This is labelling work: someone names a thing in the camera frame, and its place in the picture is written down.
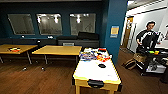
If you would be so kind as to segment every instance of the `dark shirt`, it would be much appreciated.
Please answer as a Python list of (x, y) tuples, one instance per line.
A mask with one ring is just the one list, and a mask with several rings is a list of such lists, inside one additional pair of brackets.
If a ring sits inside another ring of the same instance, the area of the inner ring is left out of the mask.
[(139, 39), (139, 42), (142, 42), (142, 46), (145, 48), (150, 48), (155, 35), (154, 31), (143, 30), (136, 36), (136, 40)]

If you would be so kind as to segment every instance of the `window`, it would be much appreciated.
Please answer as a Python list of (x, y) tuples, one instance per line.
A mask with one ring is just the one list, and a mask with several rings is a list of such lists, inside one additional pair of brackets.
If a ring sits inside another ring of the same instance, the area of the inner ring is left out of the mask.
[(70, 14), (71, 35), (78, 32), (95, 33), (96, 14)]
[(60, 14), (37, 14), (41, 35), (62, 35)]
[(34, 28), (30, 14), (8, 14), (14, 34), (34, 34)]

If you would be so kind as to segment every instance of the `blue wall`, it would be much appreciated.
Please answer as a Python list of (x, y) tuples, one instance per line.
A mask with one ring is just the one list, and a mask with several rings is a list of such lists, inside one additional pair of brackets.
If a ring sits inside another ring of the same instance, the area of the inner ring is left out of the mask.
[(47, 35), (40, 35), (36, 14), (61, 14), (63, 35), (70, 35), (70, 14), (71, 13), (96, 13), (96, 33), (101, 31), (102, 2), (48, 2), (48, 3), (1, 3), (1, 18), (7, 32), (7, 37), (21, 38), (21, 35), (14, 35), (8, 21), (7, 14), (31, 14), (35, 35), (25, 35), (25, 38), (47, 38)]
[[(114, 63), (116, 63), (118, 59), (118, 52), (126, 10), (127, 0), (109, 0), (104, 47), (107, 48), (109, 54), (113, 55), (112, 60)], [(111, 26), (119, 26), (119, 33), (117, 38), (110, 38)]]
[(105, 35), (106, 35), (106, 27), (107, 27), (107, 17), (108, 17), (108, 7), (109, 7), (109, 0), (103, 0), (103, 18), (102, 18), (102, 29), (100, 32), (100, 47), (104, 47), (105, 44)]

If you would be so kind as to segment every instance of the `table leg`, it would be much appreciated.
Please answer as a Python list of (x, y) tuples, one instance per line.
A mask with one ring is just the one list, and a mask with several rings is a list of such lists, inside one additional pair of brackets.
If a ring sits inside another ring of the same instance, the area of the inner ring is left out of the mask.
[(114, 91), (113, 90), (109, 90), (108, 94), (114, 94)]
[(76, 85), (76, 94), (80, 94), (80, 86)]
[(29, 63), (32, 64), (28, 51), (27, 51), (27, 57), (28, 57), (28, 59), (29, 59)]
[(44, 54), (44, 58), (45, 58), (46, 64), (48, 64), (48, 62), (47, 62), (47, 56), (45, 54)]
[(76, 55), (76, 64), (78, 64), (78, 56)]
[(1, 56), (0, 56), (0, 60), (1, 60), (1, 63), (3, 63), (3, 60), (2, 60), (2, 58), (1, 58)]

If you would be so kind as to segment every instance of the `paper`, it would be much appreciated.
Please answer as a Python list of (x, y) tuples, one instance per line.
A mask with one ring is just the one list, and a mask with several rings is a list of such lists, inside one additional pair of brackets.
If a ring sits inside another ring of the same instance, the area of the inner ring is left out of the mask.
[(112, 26), (111, 27), (111, 38), (117, 38), (118, 36), (118, 30), (119, 30), (119, 26)]

